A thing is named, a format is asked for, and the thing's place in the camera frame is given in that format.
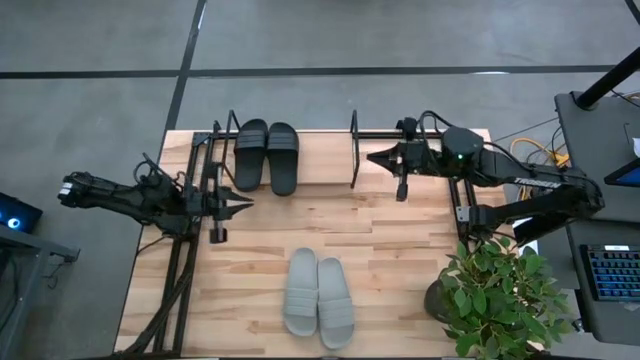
slide sandal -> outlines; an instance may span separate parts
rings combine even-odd
[[[340,260],[331,257],[318,264],[318,289],[320,337],[329,349],[341,349],[351,342],[355,318]]]
[[[271,171],[271,190],[279,196],[296,191],[298,184],[298,134],[288,124],[275,123],[269,128],[267,157]]]
[[[284,300],[284,323],[298,336],[311,336],[318,326],[318,261],[309,248],[291,257]]]
[[[268,131],[267,123],[262,119],[250,120],[240,127],[233,148],[236,158],[234,185],[240,191],[253,191],[260,186]]]

plant pot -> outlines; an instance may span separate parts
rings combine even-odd
[[[442,302],[442,295],[444,292],[444,285],[442,281],[436,280],[427,289],[427,293],[424,295],[424,309],[427,314],[431,315],[434,319],[441,323],[449,323],[449,311]]]

desk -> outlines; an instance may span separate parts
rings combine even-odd
[[[580,109],[570,94],[556,95],[555,101],[571,165],[602,191],[605,207],[593,219],[640,223],[640,189],[604,183],[607,175],[636,159],[627,135],[640,137],[640,109],[612,97],[600,99],[591,111]]]
[[[186,168],[192,133],[167,133],[160,166],[169,174]],[[486,130],[478,133],[488,140]],[[427,287],[449,263],[445,255],[455,252],[458,241],[448,181],[410,177],[408,200],[397,202],[397,180],[366,161],[368,153],[389,148],[396,141],[361,140],[360,171],[352,190],[349,133],[299,134],[300,184],[292,196],[278,197],[264,185],[243,194],[253,198],[255,206],[226,222],[229,241],[225,244],[209,244],[208,229],[212,224],[204,223],[182,355],[330,354],[318,334],[294,337],[282,321],[288,260],[297,248],[305,246],[313,248],[320,258],[341,258],[350,286],[356,331],[352,344],[333,355],[455,355],[455,343],[422,305]],[[216,146],[215,158],[220,154],[218,150]],[[328,156],[321,156],[327,150],[331,151]],[[324,166],[314,170],[312,163]],[[325,173],[325,180],[317,180],[317,171]],[[268,183],[268,178],[263,178],[262,183]],[[489,205],[505,202],[501,187],[478,188],[476,198],[478,203]],[[159,235],[155,228],[145,229],[140,246]],[[137,258],[116,351],[130,345],[157,310],[170,248],[169,241],[159,243]],[[170,319],[167,342],[173,331]]]
[[[580,245],[603,244],[638,245],[640,224],[608,221],[577,221],[567,226],[569,244],[574,254],[576,273],[580,282],[585,329],[602,342],[640,345],[637,333],[640,324],[639,303],[595,301],[589,288],[586,268],[580,256]]]

blue light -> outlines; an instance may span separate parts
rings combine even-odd
[[[20,220],[18,220],[16,218],[11,218],[7,222],[7,225],[9,225],[9,227],[12,228],[12,229],[17,229],[18,227],[20,227]]]

gray slide sandal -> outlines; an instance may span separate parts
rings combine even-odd
[[[322,342],[329,349],[341,349],[351,342],[355,318],[340,260],[331,257],[318,264],[318,285]]]
[[[318,261],[312,249],[291,257],[284,301],[284,323],[292,334],[311,336],[318,326]]]

